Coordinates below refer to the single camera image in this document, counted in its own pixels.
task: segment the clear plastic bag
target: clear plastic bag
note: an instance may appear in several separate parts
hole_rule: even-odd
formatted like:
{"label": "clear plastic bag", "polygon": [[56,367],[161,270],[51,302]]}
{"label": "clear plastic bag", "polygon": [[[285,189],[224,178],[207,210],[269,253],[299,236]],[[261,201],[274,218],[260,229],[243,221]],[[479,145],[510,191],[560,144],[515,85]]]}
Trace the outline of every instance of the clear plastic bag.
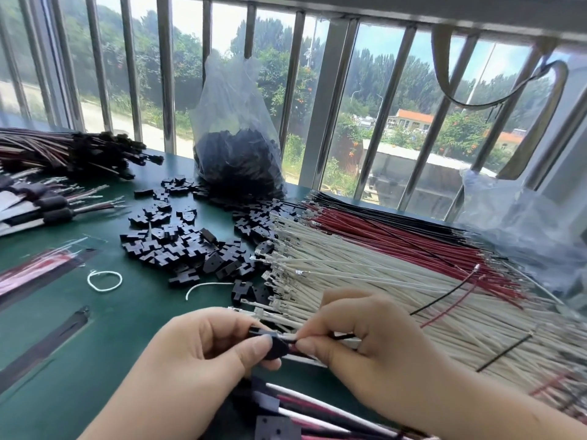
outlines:
{"label": "clear plastic bag", "polygon": [[283,196],[279,140],[257,87],[260,62],[217,52],[206,59],[206,82],[190,111],[194,159],[211,188],[231,196]]}
{"label": "clear plastic bag", "polygon": [[561,225],[559,207],[515,181],[461,173],[464,205],[456,219],[552,292],[566,294],[587,264],[587,246]]}

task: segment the rubber band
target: rubber band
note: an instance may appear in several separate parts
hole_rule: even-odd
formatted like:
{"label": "rubber band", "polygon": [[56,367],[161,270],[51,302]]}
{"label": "rubber band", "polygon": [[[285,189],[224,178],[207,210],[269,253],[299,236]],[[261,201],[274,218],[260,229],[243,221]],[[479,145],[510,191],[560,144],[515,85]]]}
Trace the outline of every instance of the rubber band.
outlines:
{"label": "rubber band", "polygon": [[187,301],[187,298],[190,296],[191,291],[194,290],[195,288],[198,288],[200,286],[211,286],[213,284],[216,284],[217,286],[224,286],[224,285],[226,285],[226,286],[232,286],[232,285],[234,285],[233,283],[201,283],[201,284],[196,284],[195,286],[192,286],[187,291],[187,293],[186,293],[186,301]]}
{"label": "rubber band", "polygon": [[[115,276],[118,276],[119,281],[118,283],[111,288],[97,288],[94,284],[92,284],[92,281],[90,281],[90,278],[92,276],[97,276],[99,274],[113,274]],[[120,285],[122,284],[122,275],[118,272],[111,272],[111,271],[106,271],[106,272],[97,272],[95,270],[92,270],[88,275],[87,275],[87,285],[89,285],[91,288],[93,288],[94,290],[96,290],[99,293],[106,293],[106,292],[111,292],[112,290],[114,290],[115,288],[118,288]]]}

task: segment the green table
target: green table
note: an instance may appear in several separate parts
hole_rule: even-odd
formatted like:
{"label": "green table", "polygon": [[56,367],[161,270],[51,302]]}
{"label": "green table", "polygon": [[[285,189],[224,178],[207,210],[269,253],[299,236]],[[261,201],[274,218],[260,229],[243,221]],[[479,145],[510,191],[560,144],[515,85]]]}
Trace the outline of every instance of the green table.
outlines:
{"label": "green table", "polygon": [[[130,208],[117,214],[98,212],[74,222],[0,238],[0,270],[21,264],[29,255],[62,246],[85,235],[83,244],[99,249],[84,266],[34,292],[0,312],[0,369],[60,326],[71,314],[90,308],[90,321],[47,360],[0,395],[0,438],[3,440],[75,439],[106,403],[157,330],[175,315],[209,306],[229,306],[230,288],[210,286],[196,290],[185,301],[186,290],[167,287],[169,275],[142,266],[125,256],[119,234],[128,230],[128,210],[140,209],[151,199],[133,199],[133,190],[159,186],[165,177],[196,177],[191,159],[165,155],[162,166],[133,167],[132,182],[110,178],[107,198],[124,195]],[[290,186],[290,197],[307,190]],[[190,196],[171,199],[172,205],[193,204]],[[234,236],[231,214],[197,202],[195,225],[220,239]],[[86,284],[90,270],[115,270],[123,275],[120,288],[100,295]],[[279,372],[258,370],[264,378],[362,416],[372,416],[328,371],[284,361]],[[210,438],[252,438],[234,422],[231,408],[223,408]],[[231,423],[222,423],[230,417]]]}

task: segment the sky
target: sky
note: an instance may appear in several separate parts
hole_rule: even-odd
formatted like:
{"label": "sky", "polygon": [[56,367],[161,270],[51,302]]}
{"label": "sky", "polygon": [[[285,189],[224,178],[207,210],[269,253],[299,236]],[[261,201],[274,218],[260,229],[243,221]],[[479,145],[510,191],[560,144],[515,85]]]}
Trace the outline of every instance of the sky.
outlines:
{"label": "sky", "polygon": [[[96,0],[99,5],[107,6],[120,12],[120,0]],[[143,17],[148,11],[157,10],[157,0],[131,0],[132,16]],[[261,19],[274,18],[282,21],[284,26],[294,26],[295,14],[268,10],[257,10]],[[241,21],[246,20],[246,7],[220,3],[212,4],[212,48],[221,54],[228,51],[231,40],[236,36]],[[202,36],[202,1],[172,0],[173,25],[184,33]],[[304,36],[312,37],[315,17],[306,17]],[[316,26],[316,37],[322,42],[327,38],[329,22],[319,21]],[[355,49],[369,49],[372,54],[396,54],[399,49],[403,30],[385,26],[361,24],[355,42]],[[464,38],[453,37],[450,50],[450,69],[456,63],[463,47]],[[518,73],[530,49],[527,46],[497,43],[479,40],[471,61],[465,71],[464,80],[481,77],[491,80],[498,74],[511,75]],[[430,34],[417,32],[410,55],[414,55],[432,65]],[[553,55],[553,58],[567,56]]]}

